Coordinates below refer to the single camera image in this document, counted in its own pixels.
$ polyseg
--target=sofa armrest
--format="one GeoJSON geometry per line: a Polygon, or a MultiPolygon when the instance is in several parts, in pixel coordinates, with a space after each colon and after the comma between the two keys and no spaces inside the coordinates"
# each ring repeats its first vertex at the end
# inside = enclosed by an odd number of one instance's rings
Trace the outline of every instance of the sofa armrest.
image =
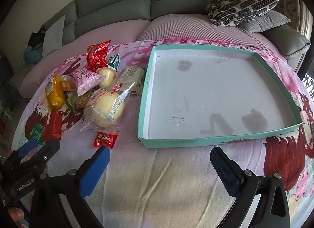
{"type": "Polygon", "coordinates": [[[23,79],[31,71],[32,68],[33,66],[30,63],[28,62],[23,63],[21,67],[18,68],[14,76],[10,79],[9,84],[14,89],[19,90],[23,79]]]}
{"type": "Polygon", "coordinates": [[[280,25],[261,33],[287,59],[299,58],[310,48],[311,42],[288,25],[280,25]]]}

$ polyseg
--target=wall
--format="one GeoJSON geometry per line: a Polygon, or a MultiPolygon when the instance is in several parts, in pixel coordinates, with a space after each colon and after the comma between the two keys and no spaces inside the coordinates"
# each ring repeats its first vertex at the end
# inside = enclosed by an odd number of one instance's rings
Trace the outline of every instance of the wall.
{"type": "Polygon", "coordinates": [[[0,28],[0,49],[13,70],[24,63],[23,53],[32,32],[72,0],[17,0],[0,28]]]}

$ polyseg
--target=screw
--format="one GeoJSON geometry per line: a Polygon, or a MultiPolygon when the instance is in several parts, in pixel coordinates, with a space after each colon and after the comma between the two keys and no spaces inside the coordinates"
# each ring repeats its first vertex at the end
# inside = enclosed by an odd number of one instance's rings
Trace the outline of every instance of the screw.
{"type": "Polygon", "coordinates": [[[250,170],[245,170],[245,171],[244,171],[244,174],[247,175],[247,176],[252,176],[252,175],[253,175],[253,172],[250,171],[250,170]]]}
{"type": "Polygon", "coordinates": [[[277,179],[281,179],[281,175],[279,173],[277,173],[277,172],[274,174],[274,177],[277,178],[277,179]]]}
{"type": "Polygon", "coordinates": [[[71,170],[69,170],[69,171],[68,171],[68,174],[69,174],[70,176],[75,175],[75,174],[76,174],[76,169],[71,169],[71,170]]]}
{"type": "Polygon", "coordinates": [[[47,174],[46,174],[46,173],[42,173],[39,177],[40,177],[40,179],[45,179],[45,178],[46,178],[46,176],[47,176],[47,174]]]}

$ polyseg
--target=human hand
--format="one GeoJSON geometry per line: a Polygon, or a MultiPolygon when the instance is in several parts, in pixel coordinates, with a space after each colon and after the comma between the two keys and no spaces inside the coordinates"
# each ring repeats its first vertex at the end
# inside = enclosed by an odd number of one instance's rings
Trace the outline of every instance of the human hand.
{"type": "Polygon", "coordinates": [[[8,213],[11,216],[11,218],[13,219],[13,221],[15,221],[17,227],[22,228],[19,221],[21,221],[24,218],[23,210],[21,210],[19,208],[9,208],[8,213]]]}

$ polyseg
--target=pink snack package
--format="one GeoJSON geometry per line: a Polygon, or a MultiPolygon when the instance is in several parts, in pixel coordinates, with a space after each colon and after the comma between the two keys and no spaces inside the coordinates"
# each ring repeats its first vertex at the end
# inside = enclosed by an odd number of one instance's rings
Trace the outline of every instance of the pink snack package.
{"type": "Polygon", "coordinates": [[[70,76],[78,91],[78,96],[81,96],[97,86],[105,77],[92,72],[88,69],[81,68],[73,71],[70,76]]]}

